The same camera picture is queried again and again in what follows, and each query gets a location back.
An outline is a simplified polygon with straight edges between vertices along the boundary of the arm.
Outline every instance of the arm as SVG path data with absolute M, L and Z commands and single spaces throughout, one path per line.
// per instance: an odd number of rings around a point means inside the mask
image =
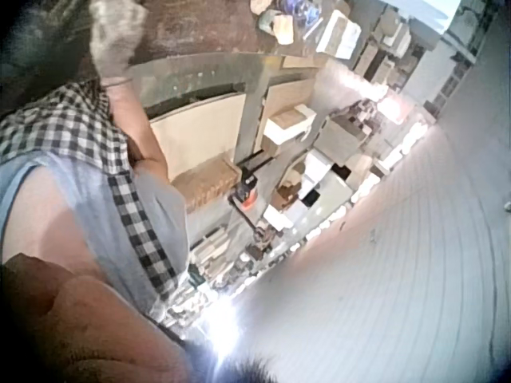
M 122 77 L 112 77 L 102 80 L 101 83 L 105 85 L 115 125 L 130 139 L 128 150 L 135 162 L 133 168 L 135 171 L 143 168 L 168 182 L 167 160 L 131 82 L 108 86 L 123 80 Z
M 147 10 L 133 0 L 92 0 L 90 53 L 108 94 L 115 124 L 129 137 L 134 169 L 168 182 L 167 162 L 126 72 L 144 34 Z

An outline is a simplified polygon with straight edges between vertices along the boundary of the cardboard box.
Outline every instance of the cardboard box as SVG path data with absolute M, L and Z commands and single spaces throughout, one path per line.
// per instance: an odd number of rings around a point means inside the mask
M 281 145 L 306 132 L 315 117 L 316 113 L 312 109 L 303 104 L 297 105 L 293 109 L 268 118 L 264 135 L 275 144 Z
M 374 57 L 376 56 L 376 53 L 378 53 L 378 47 L 371 42 L 367 44 L 360 56 L 360 59 L 358 60 L 357 66 L 355 66 L 354 72 L 359 76 L 366 74 L 370 63 L 373 62 Z

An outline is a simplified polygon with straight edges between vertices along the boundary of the white wall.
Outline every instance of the white wall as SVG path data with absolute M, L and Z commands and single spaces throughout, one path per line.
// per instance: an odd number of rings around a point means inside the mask
M 455 53 L 455 49 L 439 41 L 435 50 L 424 53 L 403 92 L 420 105 L 433 102 L 456 66 L 450 59 Z
M 460 0 L 383 0 L 406 11 L 427 26 L 443 34 L 449 28 Z

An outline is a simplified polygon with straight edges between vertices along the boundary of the hand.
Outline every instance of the hand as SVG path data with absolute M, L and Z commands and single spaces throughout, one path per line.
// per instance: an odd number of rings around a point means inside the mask
M 90 53 L 102 79 L 123 77 L 141 42 L 147 10 L 133 0 L 92 0 Z

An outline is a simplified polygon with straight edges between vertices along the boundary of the bright light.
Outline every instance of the bright light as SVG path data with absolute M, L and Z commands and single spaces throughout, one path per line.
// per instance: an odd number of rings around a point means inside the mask
M 299 243 L 295 243 L 293 246 L 290 247 L 289 250 L 291 250 L 293 253 L 295 251 L 297 251 L 299 248 L 301 247 L 301 245 Z
M 246 287 L 249 287 L 252 283 L 256 281 L 256 279 L 257 277 L 248 277 L 247 279 L 245 279 L 244 285 Z
M 429 126 L 427 124 L 422 124 L 420 122 L 414 124 L 412 129 L 410 129 L 410 133 L 417 139 L 420 140 L 427 133 Z
M 410 131 L 402 141 L 401 153 L 404 155 L 410 153 L 412 147 L 417 143 L 417 141 L 424 137 L 427 131 L 428 125 L 422 124 L 420 122 L 414 124 L 414 126 L 412 126 L 412 129 L 410 129 Z
M 334 222 L 337 219 L 341 219 L 343 216 L 346 215 L 346 213 L 347 213 L 346 206 L 342 205 L 334 214 L 328 217 L 328 220 L 330 222 Z
M 375 174 L 371 173 L 365 180 L 362 182 L 360 187 L 358 188 L 357 192 L 353 194 L 351 197 L 352 203 L 357 203 L 361 198 L 369 195 L 369 192 L 371 189 L 379 184 L 381 181 L 380 177 L 376 176 Z
M 387 170 L 391 170 L 394 165 L 396 165 L 397 162 L 402 160 L 402 154 L 401 154 L 402 146 L 399 145 L 396 149 L 394 149 L 392 152 L 390 152 L 389 156 L 384 159 L 383 161 L 380 161 L 380 164 Z
M 401 117 L 401 105 L 389 97 L 378 102 L 378 111 L 389 120 L 398 122 Z
M 237 295 L 240 295 L 241 293 L 244 292 L 244 290 L 246 289 L 247 287 L 243 284 L 243 285 L 240 285 L 240 287 L 238 287 L 236 289 L 236 291 L 234 292 L 233 296 L 237 296 Z
M 307 241 L 310 241 L 311 239 L 317 237 L 320 234 L 321 234 L 321 229 L 319 227 L 317 227 L 316 229 L 312 230 L 309 234 L 307 234 L 305 236 L 305 238 L 307 238 Z
M 238 342 L 240 333 L 236 312 L 227 298 L 215 302 L 204 311 L 208 323 L 208 336 L 219 359 L 227 357 Z
M 326 230 L 328 227 L 330 227 L 330 221 L 327 219 L 326 221 L 323 221 L 320 225 L 319 225 L 319 228 L 321 230 Z
M 240 259 L 242 262 L 248 262 L 250 261 L 250 255 L 248 255 L 247 253 L 241 253 Z

